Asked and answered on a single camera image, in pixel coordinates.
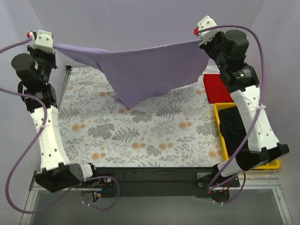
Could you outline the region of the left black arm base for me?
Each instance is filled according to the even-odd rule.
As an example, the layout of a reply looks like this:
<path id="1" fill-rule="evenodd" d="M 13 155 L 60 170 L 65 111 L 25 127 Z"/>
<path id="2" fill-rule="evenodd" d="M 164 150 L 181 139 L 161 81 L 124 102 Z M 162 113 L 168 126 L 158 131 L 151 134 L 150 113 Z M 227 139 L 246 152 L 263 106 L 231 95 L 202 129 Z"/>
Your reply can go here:
<path id="1" fill-rule="evenodd" d="M 98 175 L 95 175 L 95 177 L 98 176 L 109 176 L 109 178 L 98 178 L 95 180 L 89 180 L 84 182 L 82 185 L 84 187 L 88 188 L 113 188 L 114 187 L 114 181 L 112 180 L 112 177 L 115 178 L 113 173 L 99 173 Z"/>

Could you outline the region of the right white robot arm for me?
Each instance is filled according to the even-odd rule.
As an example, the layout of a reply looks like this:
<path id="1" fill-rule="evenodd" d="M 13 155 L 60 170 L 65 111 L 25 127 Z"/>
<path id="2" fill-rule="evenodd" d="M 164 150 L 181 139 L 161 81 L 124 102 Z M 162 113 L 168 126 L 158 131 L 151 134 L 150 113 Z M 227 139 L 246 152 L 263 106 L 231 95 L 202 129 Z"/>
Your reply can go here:
<path id="1" fill-rule="evenodd" d="M 213 183 L 223 186 L 229 176 L 269 163 L 289 153 L 287 144 L 281 144 L 270 126 L 260 102 L 262 84 L 254 68 L 244 62 L 249 46 L 247 36 L 240 30 L 222 32 L 213 29 L 201 33 L 199 45 L 216 63 L 223 84 L 237 106 L 246 140 L 230 159 L 215 165 Z"/>

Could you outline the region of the lavender t shirt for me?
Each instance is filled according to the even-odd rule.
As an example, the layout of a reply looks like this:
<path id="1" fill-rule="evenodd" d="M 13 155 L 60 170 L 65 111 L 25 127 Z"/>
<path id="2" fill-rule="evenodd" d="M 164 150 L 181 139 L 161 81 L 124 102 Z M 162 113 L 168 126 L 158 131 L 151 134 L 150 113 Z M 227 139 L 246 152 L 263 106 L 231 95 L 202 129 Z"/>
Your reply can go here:
<path id="1" fill-rule="evenodd" d="M 109 52 L 68 44 L 54 47 L 70 59 L 100 70 L 117 99 L 133 108 L 140 101 L 198 81 L 209 62 L 198 41 L 135 51 Z"/>

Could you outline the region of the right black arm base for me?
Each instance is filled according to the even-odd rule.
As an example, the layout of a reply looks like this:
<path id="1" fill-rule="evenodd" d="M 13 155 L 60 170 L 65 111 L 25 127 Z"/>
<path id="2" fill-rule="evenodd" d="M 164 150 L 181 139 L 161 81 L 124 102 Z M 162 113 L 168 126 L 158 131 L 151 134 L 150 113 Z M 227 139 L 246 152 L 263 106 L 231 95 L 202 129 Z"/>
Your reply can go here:
<path id="1" fill-rule="evenodd" d="M 210 182 L 213 180 L 215 174 L 213 172 L 198 172 L 193 178 L 194 183 L 200 188 L 208 187 L 226 187 L 230 186 L 238 187 L 240 185 L 239 178 L 237 175 L 230 175 L 228 177 L 218 176 L 216 180 L 210 185 Z"/>

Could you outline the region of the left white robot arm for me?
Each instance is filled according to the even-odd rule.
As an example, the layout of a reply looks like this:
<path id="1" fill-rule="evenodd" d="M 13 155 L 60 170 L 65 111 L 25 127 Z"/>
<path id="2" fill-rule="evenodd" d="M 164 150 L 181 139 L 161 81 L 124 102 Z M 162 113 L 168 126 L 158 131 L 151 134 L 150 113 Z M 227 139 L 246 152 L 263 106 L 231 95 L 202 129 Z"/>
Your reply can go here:
<path id="1" fill-rule="evenodd" d="M 84 182 L 96 187 L 100 176 L 93 164 L 70 163 L 63 148 L 58 125 L 58 106 L 54 87 L 49 83 L 51 71 L 56 69 L 55 53 L 27 46 L 27 53 L 16 55 L 11 66 L 20 78 L 17 90 L 41 134 L 38 137 L 41 164 L 35 175 L 37 184 L 56 192 Z"/>

